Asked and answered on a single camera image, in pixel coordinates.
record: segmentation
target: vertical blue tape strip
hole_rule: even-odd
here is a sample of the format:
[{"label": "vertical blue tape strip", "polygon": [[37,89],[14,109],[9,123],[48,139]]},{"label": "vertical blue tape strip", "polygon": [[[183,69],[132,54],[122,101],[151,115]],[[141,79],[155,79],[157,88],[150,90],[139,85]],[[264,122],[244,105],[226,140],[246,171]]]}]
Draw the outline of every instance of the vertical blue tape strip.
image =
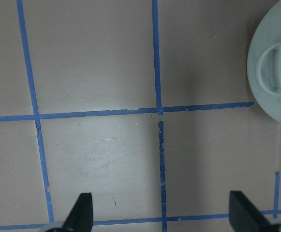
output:
[{"label": "vertical blue tape strip", "polygon": [[154,50],[154,76],[155,76],[155,97],[158,113],[163,114],[161,71],[160,71],[160,46],[159,46],[159,16],[158,0],[152,0],[152,23],[153,23],[153,50]]},{"label": "vertical blue tape strip", "polygon": [[24,20],[23,2],[22,2],[22,0],[17,0],[16,3],[17,3],[17,8],[18,8],[18,17],[19,17],[19,25],[20,25],[20,31],[21,31],[25,65],[26,65],[28,81],[29,81],[30,97],[31,97],[31,101],[32,101],[34,119],[35,119],[35,124],[36,124],[36,129],[37,129],[37,140],[38,140],[38,148],[39,148],[40,161],[41,161],[43,180],[44,180],[45,198],[46,198],[46,203],[47,203],[49,222],[51,223],[51,222],[54,222],[54,216],[53,216],[53,210],[52,210],[51,196],[50,196],[50,193],[48,192],[49,180],[48,180],[47,166],[46,166],[45,154],[44,154],[44,142],[43,142],[43,135],[41,132],[38,104],[37,104],[37,98],[36,98],[36,92],[35,92],[32,66],[31,66],[31,61],[30,61],[30,51],[29,51],[29,43],[28,43],[28,37],[27,37],[27,33],[26,33],[26,26],[25,26],[25,20]]},{"label": "vertical blue tape strip", "polygon": [[274,218],[278,217],[279,212],[279,193],[280,193],[280,173],[275,175],[275,196],[274,196]]},{"label": "vertical blue tape strip", "polygon": [[166,178],[165,178],[165,152],[164,152],[164,123],[159,121],[159,149],[160,149],[160,178],[161,178],[161,201],[162,201],[162,229],[167,232],[167,209],[166,209]]}]

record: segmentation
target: white container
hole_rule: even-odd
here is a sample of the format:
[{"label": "white container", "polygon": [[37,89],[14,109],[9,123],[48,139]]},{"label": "white container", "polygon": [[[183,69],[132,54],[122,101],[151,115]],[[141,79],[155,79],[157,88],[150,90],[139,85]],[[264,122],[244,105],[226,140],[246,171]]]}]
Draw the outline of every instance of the white container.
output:
[{"label": "white container", "polygon": [[281,0],[266,14],[253,36],[247,72],[255,99],[281,123]]}]

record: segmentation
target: gray floor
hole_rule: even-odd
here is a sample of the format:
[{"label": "gray floor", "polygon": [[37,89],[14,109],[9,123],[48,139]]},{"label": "gray floor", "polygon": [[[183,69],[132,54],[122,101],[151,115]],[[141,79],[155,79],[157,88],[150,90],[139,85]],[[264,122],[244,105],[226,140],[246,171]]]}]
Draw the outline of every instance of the gray floor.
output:
[{"label": "gray floor", "polygon": [[[260,210],[273,210],[279,192],[281,210],[281,125],[257,103],[226,109],[254,101],[247,51],[276,2],[159,0],[162,106],[225,103],[225,109],[159,115],[150,0],[23,0],[39,112],[17,2],[0,0],[0,230],[35,232],[51,220],[49,206],[62,221],[79,193],[92,192],[95,221],[130,219],[93,231],[163,231],[159,121],[169,232],[232,231],[223,218],[232,189]],[[140,108],[153,110],[68,114]],[[131,224],[138,218],[156,222]]]}]

